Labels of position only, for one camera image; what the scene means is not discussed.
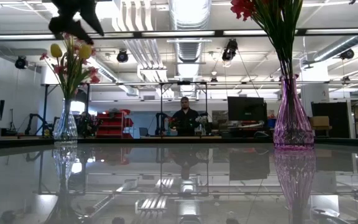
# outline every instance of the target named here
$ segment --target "desk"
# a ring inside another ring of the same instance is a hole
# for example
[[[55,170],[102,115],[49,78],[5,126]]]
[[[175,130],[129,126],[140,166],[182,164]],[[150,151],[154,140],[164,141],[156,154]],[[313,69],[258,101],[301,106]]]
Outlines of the desk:
[[[141,139],[221,139],[222,136],[141,136]]]

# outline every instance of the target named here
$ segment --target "black shirt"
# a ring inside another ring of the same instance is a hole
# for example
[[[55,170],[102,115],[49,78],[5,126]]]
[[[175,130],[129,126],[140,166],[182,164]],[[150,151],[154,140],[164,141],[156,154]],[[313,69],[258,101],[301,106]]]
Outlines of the black shirt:
[[[198,123],[196,122],[196,118],[198,117],[198,113],[195,110],[189,108],[187,113],[183,110],[177,111],[172,118],[176,119],[178,126],[178,136],[194,136],[194,129],[197,127]]]

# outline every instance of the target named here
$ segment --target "man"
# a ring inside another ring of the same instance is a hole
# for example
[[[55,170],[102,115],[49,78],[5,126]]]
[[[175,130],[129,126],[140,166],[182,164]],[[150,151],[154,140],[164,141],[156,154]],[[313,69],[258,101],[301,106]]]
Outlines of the man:
[[[172,116],[176,124],[173,129],[178,131],[178,136],[194,136],[194,128],[197,127],[196,118],[198,117],[198,113],[189,107],[189,98],[185,96],[180,99],[180,105],[181,110]]]

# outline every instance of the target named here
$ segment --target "security camera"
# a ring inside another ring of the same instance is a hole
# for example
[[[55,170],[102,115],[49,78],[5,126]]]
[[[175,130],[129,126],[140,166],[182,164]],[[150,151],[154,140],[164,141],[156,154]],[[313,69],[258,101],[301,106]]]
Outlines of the security camera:
[[[225,62],[231,61],[234,56],[236,56],[237,49],[237,41],[235,39],[230,39],[222,54],[222,60]]]
[[[117,61],[120,63],[125,63],[128,61],[128,54],[126,49],[121,49],[117,55]]]
[[[25,59],[25,56],[18,56],[15,67],[17,69],[26,69],[29,66],[29,62]]]
[[[339,55],[339,58],[342,59],[342,60],[345,60],[345,59],[352,59],[354,57],[354,51],[352,49],[349,49],[345,52],[342,52],[340,55]]]

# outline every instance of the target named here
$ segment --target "bouquet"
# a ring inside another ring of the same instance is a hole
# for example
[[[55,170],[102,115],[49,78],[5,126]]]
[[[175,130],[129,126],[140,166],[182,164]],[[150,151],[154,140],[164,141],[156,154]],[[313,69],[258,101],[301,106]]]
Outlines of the bouquet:
[[[196,118],[196,122],[198,122],[200,125],[202,125],[202,127],[205,128],[205,125],[208,122],[208,117],[207,116],[198,116]]]
[[[65,99],[71,100],[76,95],[80,84],[86,82],[98,83],[100,79],[97,76],[97,68],[83,68],[83,65],[88,64],[86,60],[96,53],[92,46],[69,34],[64,35],[63,43],[66,48],[64,54],[58,44],[50,46],[50,52],[52,57],[56,58],[57,64],[50,64],[46,53],[42,54],[40,60],[46,61],[47,65],[53,70]]]
[[[237,18],[251,18],[264,30],[280,61],[282,77],[293,79],[292,47],[303,0],[232,0]]]

